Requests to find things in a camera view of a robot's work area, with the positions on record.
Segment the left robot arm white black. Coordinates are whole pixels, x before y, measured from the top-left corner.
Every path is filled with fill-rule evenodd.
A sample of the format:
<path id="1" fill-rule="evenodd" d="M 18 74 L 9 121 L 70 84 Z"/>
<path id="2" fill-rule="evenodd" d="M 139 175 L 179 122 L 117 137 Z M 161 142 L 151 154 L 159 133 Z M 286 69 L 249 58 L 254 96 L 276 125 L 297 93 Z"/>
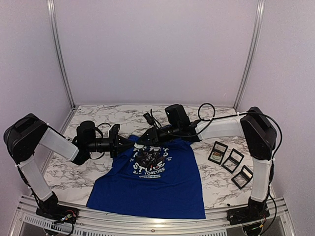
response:
<path id="1" fill-rule="evenodd" d="M 57 154 L 67 161 L 82 165 L 91 153 L 109 153 L 115 158 L 133 146 L 134 142 L 119 135 L 120 126 L 112 125 L 108 135 L 91 120 L 83 121 L 76 128 L 73 140 L 67 139 L 51 125 L 30 113 L 8 127 L 3 140 L 21 178 L 30 188 L 38 207 L 52 219 L 62 215 L 57 195 L 51 190 L 38 167 L 40 154 Z"/>

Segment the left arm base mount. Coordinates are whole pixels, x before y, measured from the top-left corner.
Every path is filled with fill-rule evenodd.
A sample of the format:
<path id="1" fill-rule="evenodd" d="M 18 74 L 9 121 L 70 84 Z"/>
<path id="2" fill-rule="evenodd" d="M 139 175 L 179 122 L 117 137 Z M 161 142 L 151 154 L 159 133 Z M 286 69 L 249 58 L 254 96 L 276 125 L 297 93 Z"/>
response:
<path id="1" fill-rule="evenodd" d="M 39 201 L 36 214 L 48 219 L 55 220 L 55 223 L 76 223 L 78 209 L 58 204 L 56 199 Z"/>

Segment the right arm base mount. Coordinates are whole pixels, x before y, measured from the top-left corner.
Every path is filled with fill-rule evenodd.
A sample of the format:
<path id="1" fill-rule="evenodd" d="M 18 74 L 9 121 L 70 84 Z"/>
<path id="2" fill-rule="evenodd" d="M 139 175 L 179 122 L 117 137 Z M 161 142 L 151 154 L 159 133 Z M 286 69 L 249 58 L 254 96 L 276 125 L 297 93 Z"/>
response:
<path id="1" fill-rule="evenodd" d="M 269 208 L 264 204 L 239 207 L 227 211 L 227 220 L 230 225 L 244 224 L 261 219 L 264 220 L 269 216 Z"/>

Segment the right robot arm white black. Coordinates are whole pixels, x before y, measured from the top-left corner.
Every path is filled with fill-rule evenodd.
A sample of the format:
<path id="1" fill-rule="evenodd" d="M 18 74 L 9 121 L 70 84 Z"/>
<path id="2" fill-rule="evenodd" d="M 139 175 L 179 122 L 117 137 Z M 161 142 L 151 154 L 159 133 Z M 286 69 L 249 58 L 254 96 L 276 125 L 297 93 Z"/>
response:
<path id="1" fill-rule="evenodd" d="M 253 183 L 244 216 L 255 220 L 263 212 L 273 180 L 274 156 L 281 145 L 276 140 L 283 137 L 279 125 L 258 107 L 251 107 L 244 113 L 195 121 L 190 121 L 180 104 L 168 106 L 165 112 L 169 122 L 165 127 L 158 125 L 151 112 L 144 114 L 151 128 L 138 139 L 137 144 L 157 147 L 176 138 L 193 143 L 220 137 L 245 138 L 253 159 Z"/>

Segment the blue panda print t-shirt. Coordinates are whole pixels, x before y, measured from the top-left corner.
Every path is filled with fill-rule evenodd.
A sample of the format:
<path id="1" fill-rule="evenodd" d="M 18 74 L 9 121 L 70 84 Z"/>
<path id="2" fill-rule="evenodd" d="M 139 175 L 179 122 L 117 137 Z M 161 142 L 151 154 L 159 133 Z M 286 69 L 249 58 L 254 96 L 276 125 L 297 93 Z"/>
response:
<path id="1" fill-rule="evenodd" d="M 204 219 L 202 184 L 191 142 L 138 145 L 113 159 L 86 206 L 110 213 L 162 219 Z"/>

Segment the green round brooch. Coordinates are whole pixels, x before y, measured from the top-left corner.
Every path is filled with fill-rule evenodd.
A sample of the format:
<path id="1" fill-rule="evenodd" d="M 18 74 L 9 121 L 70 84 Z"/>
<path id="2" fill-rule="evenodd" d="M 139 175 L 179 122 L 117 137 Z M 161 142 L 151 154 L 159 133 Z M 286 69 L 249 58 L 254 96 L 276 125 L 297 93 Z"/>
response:
<path id="1" fill-rule="evenodd" d="M 216 159 L 216 160 L 221 159 L 222 158 L 222 154 L 219 153 L 219 152 L 213 152 L 212 153 L 212 158 Z"/>

